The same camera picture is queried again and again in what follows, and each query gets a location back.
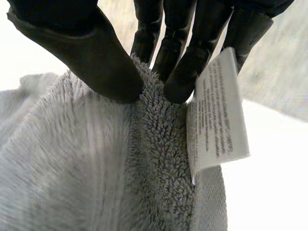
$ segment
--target towel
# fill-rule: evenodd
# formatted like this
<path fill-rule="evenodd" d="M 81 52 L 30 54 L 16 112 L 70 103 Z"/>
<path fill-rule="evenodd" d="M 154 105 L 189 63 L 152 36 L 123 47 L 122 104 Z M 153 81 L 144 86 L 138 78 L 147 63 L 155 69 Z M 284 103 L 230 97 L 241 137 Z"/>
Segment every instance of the towel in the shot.
<path fill-rule="evenodd" d="M 226 231 L 221 167 L 192 185 L 186 104 L 132 57 L 144 80 L 118 104 L 72 72 L 0 92 L 1 231 Z"/>

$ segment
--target white background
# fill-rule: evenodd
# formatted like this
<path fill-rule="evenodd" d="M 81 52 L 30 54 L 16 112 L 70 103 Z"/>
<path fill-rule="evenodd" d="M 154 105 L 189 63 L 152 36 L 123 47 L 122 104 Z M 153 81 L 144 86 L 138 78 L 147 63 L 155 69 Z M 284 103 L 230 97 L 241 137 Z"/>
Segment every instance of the white background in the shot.
<path fill-rule="evenodd" d="M 26 74 L 66 66 L 18 32 L 0 1 L 0 90 Z M 251 157 L 223 164 L 229 231 L 303 231 L 307 227 L 308 124 L 243 102 Z"/>

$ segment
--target black glove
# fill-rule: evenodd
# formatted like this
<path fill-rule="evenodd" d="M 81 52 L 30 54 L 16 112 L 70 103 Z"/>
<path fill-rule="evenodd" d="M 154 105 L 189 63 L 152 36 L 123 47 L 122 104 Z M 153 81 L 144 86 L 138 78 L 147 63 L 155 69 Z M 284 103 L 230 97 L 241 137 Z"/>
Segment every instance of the black glove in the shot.
<path fill-rule="evenodd" d="M 11 7 L 7 15 L 15 27 L 60 59 L 92 90 L 122 103 L 138 100 L 143 86 L 142 79 L 95 1 L 94 11 L 77 24 L 71 22 L 73 17 L 65 15 L 70 12 L 72 16 L 80 18 L 74 15 L 74 7 L 65 1 L 62 4 L 61 1 L 55 1 L 58 8 L 50 1 L 42 2 L 43 6 L 37 9 L 31 8 L 36 6 L 31 2 L 10 2 L 14 2 L 15 6 L 19 4 L 20 12 L 28 16 L 21 19 Z M 46 11 L 52 7 L 50 15 L 45 16 Z M 57 11 L 62 8 L 64 15 Z"/>
<path fill-rule="evenodd" d="M 131 52 L 150 63 L 165 11 L 166 32 L 153 70 L 165 81 L 165 96 L 183 103 L 211 58 L 229 18 L 223 44 L 234 47 L 239 70 L 253 46 L 293 0 L 134 0 L 138 31 Z M 192 39 L 181 58 L 195 12 Z"/>

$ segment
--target robotic hand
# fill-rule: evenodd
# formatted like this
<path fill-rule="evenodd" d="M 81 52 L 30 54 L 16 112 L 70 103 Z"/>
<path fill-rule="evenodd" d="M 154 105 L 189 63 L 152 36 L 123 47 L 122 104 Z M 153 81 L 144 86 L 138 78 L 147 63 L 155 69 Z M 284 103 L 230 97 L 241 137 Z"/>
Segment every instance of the robotic hand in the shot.
<path fill-rule="evenodd" d="M 64 62 L 95 92 L 123 103 L 138 99 L 142 79 L 97 0 L 8 0 L 15 27 Z M 206 67 L 229 18 L 223 44 L 234 47 L 239 70 L 253 46 L 294 0 L 134 0 L 138 31 L 132 47 L 150 63 L 160 34 L 166 32 L 153 70 L 174 103 L 185 102 Z M 193 13 L 192 39 L 181 58 Z"/>
<path fill-rule="evenodd" d="M 191 95 L 196 78 L 209 62 L 230 19 L 223 48 L 235 49 L 240 70 L 253 46 L 293 0 L 134 0 L 139 28 L 132 53 L 151 62 L 160 34 L 163 8 L 166 32 L 153 70 L 166 82 L 164 93 L 174 103 Z M 192 39 L 183 57 L 193 13 Z"/>

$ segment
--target white label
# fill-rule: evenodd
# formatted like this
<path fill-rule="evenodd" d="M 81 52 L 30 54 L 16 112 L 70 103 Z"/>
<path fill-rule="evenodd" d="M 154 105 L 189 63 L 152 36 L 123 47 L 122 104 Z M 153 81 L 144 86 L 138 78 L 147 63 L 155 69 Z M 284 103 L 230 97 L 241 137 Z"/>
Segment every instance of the white label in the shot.
<path fill-rule="evenodd" d="M 211 61 L 195 85 L 186 121 L 193 184 L 202 169 L 250 155 L 233 48 Z"/>

